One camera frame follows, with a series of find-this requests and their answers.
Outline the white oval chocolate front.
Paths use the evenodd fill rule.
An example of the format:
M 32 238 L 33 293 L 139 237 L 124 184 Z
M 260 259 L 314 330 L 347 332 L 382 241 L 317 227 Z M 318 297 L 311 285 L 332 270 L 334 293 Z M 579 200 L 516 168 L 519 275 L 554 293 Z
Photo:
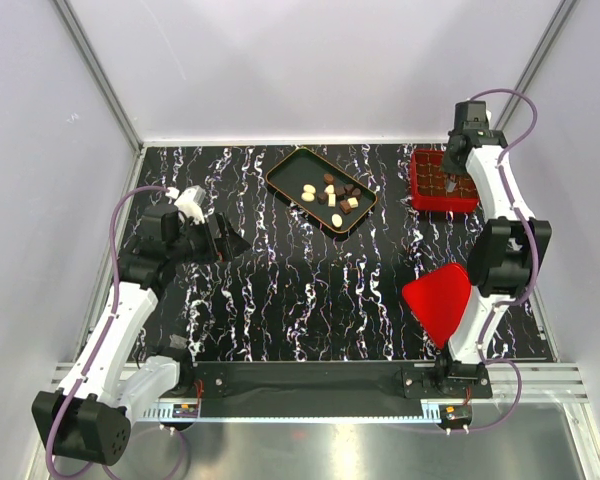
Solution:
M 340 215 L 334 214 L 331 220 L 334 227 L 340 228 L 342 226 L 342 218 Z

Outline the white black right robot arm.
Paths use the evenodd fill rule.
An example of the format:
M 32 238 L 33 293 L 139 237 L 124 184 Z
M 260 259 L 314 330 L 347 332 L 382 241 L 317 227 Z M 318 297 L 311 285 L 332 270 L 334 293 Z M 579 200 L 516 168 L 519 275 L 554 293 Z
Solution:
M 535 288 L 552 229 L 526 205 L 509 163 L 514 146 L 493 130 L 484 101 L 455 105 L 454 125 L 441 170 L 446 189 L 473 181 L 485 224 L 467 260 L 471 290 L 456 331 L 445 342 L 434 384 L 446 396 L 466 389 L 486 364 L 485 345 L 508 308 L 526 302 Z

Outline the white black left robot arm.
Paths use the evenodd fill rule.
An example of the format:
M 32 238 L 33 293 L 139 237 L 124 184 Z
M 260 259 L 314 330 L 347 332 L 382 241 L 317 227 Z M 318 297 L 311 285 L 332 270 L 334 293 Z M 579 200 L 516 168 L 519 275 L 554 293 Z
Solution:
M 166 346 L 128 380 L 121 374 L 178 266 L 229 262 L 250 247 L 223 213 L 207 220 L 196 205 L 173 204 L 143 212 L 117 259 L 106 306 L 79 359 L 55 391 L 41 391 L 33 401 L 49 468 L 57 456 L 114 465 L 132 426 L 160 396 L 183 396 L 194 388 L 196 372 L 185 347 Z

